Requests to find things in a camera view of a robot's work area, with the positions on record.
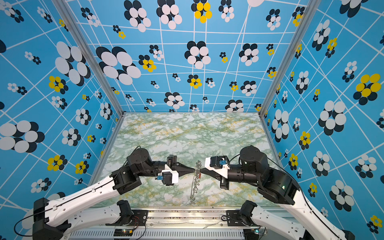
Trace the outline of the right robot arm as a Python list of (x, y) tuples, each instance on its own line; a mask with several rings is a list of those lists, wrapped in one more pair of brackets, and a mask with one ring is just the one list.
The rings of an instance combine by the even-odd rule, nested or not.
[(288, 221), (245, 201), (239, 211), (247, 226), (258, 225), (270, 229), (289, 240), (353, 240), (355, 235), (333, 225), (307, 199), (295, 179), (285, 170), (271, 168), (268, 157), (254, 146), (241, 149), (240, 163), (231, 165), (227, 156), (208, 157), (201, 173), (220, 181), (221, 189), (230, 183), (247, 183), (257, 187), (258, 193), (290, 213), (295, 221)]

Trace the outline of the corner aluminium post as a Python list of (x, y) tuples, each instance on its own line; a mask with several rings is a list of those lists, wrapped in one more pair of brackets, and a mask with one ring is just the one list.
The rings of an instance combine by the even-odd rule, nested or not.
[(122, 109), (122, 106), (118, 102), (118, 99), (115, 96), (115, 94), (112, 93), (111, 86), (108, 83), (106, 77), (104, 76), (97, 60), (93, 56), (93, 52), (91, 51), (89, 45), (87, 44), (84, 34), (81, 32), (79, 26), (77, 25), (73, 14), (70, 13), (70, 8), (68, 7), (65, 1), (53, 1), (53, 4), (57, 9), (58, 13), (60, 14), (60, 16), (64, 19), (66, 25), (70, 30), (72, 37), (74, 38), (77, 46), (80, 48), (81, 52), (83, 53), (86, 61), (89, 63), (90, 69), (95, 74), (95, 78), (100, 83), (102, 89), (104, 90), (107, 97), (109, 98), (112, 106), (115, 108), (119, 117), (120, 118), (123, 117), (124, 111)]
[(308, 5), (305, 9), (304, 17), (301, 20), (301, 23), (299, 24), (299, 26), (297, 27), (297, 30), (295, 31), (295, 33), (293, 35), (293, 38), (292, 38), (292, 40), (291, 40), (291, 42), (290, 42), (290, 44), (289, 44), (289, 46), (285, 52), (285, 55), (281, 61), (280, 66), (278, 68), (277, 76), (272, 81), (272, 84), (269, 88), (269, 91), (265, 97), (263, 104), (262, 104), (262, 109), (260, 111), (260, 118), (263, 118), (264, 114), (267, 112), (267, 110), (268, 110), (268, 108), (269, 108), (269, 106), (273, 100), (275, 91), (276, 91), (277, 87), (279, 86), (279, 84), (281, 83), (281, 81), (284, 77), (284, 74), (286, 73), (289, 65), (291, 64), (291, 61), (293, 60), (293, 57), (294, 57), (294, 53), (296, 52), (297, 47), (301, 43), (301, 40), (303, 39), (305, 33), (307, 32), (308, 27), (311, 24), (312, 19), (315, 15), (316, 10), (319, 7), (320, 3), (321, 3), (321, 0), (310, 0), (309, 1)]

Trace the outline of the right corner aluminium post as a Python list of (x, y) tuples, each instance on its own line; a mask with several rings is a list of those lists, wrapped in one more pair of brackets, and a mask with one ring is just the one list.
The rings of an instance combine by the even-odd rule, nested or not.
[(267, 110), (268, 110), (268, 108), (269, 108), (269, 106), (273, 100), (275, 91), (276, 91), (277, 87), (279, 86), (279, 84), (281, 83), (281, 81), (284, 77), (284, 74), (286, 73), (289, 65), (291, 64), (291, 61), (293, 60), (293, 57), (294, 57), (294, 53), (296, 52), (297, 47), (301, 43), (301, 40), (303, 39), (305, 33), (307, 32), (308, 27), (311, 24), (312, 19), (315, 15), (316, 10), (319, 7), (320, 3), (321, 3), (321, 0), (310, 0), (309, 1), (308, 5), (305, 9), (304, 17), (301, 20), (301, 23), (299, 24), (299, 26), (297, 27), (297, 30), (295, 31), (295, 33), (293, 35), (293, 38), (292, 38), (292, 40), (291, 40), (291, 42), (290, 42), (290, 44), (289, 44), (289, 46), (285, 52), (285, 55), (281, 61), (280, 66), (278, 68), (277, 76), (272, 81), (272, 84), (269, 88), (269, 91), (265, 97), (263, 104), (262, 104), (262, 109), (260, 111), (260, 118), (263, 118), (264, 114), (267, 112)]

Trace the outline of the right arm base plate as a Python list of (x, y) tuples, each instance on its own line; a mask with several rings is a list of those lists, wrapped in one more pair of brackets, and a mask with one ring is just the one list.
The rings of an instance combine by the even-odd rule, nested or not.
[(239, 210), (227, 210), (226, 211), (227, 224), (229, 227), (248, 227), (241, 219)]

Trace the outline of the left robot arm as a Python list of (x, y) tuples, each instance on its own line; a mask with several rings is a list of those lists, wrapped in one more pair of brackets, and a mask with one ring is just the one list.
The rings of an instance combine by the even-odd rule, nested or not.
[(95, 208), (100, 202), (123, 195), (141, 185), (141, 177), (154, 177), (165, 186), (178, 183), (179, 177), (194, 169), (178, 163), (177, 156), (153, 161), (149, 152), (137, 147), (118, 170), (101, 181), (57, 200), (39, 199), (34, 203), (34, 240), (60, 240), (80, 229), (96, 225), (123, 226), (138, 223), (128, 201)]

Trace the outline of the left corner aluminium post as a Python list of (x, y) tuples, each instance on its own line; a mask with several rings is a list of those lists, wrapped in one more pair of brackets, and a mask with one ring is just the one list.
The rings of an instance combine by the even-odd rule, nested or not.
[(57, 9), (58, 13), (60, 14), (60, 16), (64, 19), (66, 25), (70, 30), (72, 37), (74, 38), (77, 46), (80, 48), (81, 52), (83, 53), (86, 61), (89, 63), (90, 69), (95, 74), (95, 78), (100, 83), (102, 89), (104, 90), (107, 97), (109, 98), (112, 106), (115, 108), (119, 117), (120, 118), (123, 117), (124, 111), (122, 109), (122, 106), (118, 102), (118, 99), (115, 96), (115, 94), (112, 93), (111, 86), (108, 83), (106, 77), (104, 76), (97, 60), (93, 56), (93, 52), (91, 51), (89, 45), (87, 44), (84, 34), (81, 32), (79, 26), (77, 25), (73, 14), (70, 13), (70, 8), (68, 7), (65, 1), (53, 1), (53, 4)]

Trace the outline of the grey metal key ring plate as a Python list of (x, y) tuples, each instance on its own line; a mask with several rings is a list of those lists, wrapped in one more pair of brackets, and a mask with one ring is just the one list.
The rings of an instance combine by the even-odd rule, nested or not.
[(191, 187), (190, 201), (192, 204), (196, 203), (196, 194), (199, 190), (200, 180), (201, 180), (201, 168), (202, 162), (197, 161), (195, 166), (195, 173), (193, 177), (193, 183)]

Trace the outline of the aluminium front rail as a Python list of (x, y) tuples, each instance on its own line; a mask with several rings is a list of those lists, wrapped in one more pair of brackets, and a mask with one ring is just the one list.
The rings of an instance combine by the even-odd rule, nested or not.
[(144, 226), (106, 226), (99, 224), (87, 229), (129, 229), (130, 233), (137, 229), (238, 229), (244, 231), (244, 240), (262, 240), (268, 235), (268, 230), (263, 226), (229, 227), (226, 211), (239, 210), (238, 208), (135, 208), (134, 210), (149, 211)]

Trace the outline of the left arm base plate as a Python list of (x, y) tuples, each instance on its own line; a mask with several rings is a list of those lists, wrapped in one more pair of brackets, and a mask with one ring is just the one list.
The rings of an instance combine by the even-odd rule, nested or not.
[(116, 223), (106, 224), (106, 226), (144, 226), (148, 219), (149, 211), (132, 210), (128, 217), (120, 217)]

